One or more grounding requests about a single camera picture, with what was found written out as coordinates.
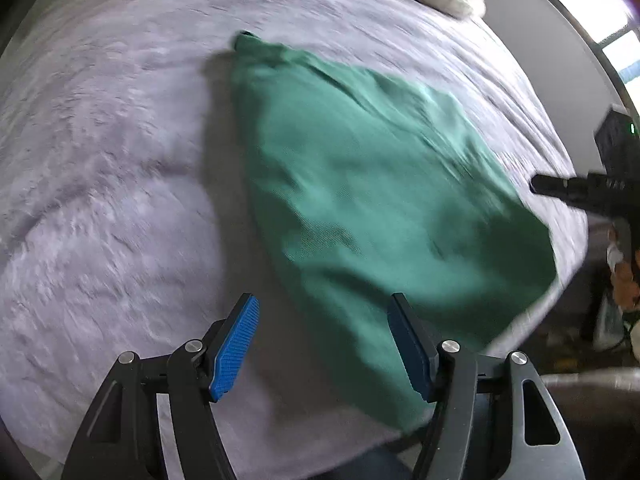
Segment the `person right hand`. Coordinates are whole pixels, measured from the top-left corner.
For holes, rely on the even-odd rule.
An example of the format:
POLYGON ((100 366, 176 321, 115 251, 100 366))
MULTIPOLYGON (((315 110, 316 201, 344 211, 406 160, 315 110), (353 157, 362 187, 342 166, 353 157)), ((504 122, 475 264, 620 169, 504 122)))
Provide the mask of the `person right hand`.
POLYGON ((631 311, 637 307, 639 301, 639 285, 634 280, 631 265, 624 259, 618 247, 617 232, 614 228, 608 230, 608 252, 606 253, 608 266, 611 270, 613 299, 623 311, 631 311))

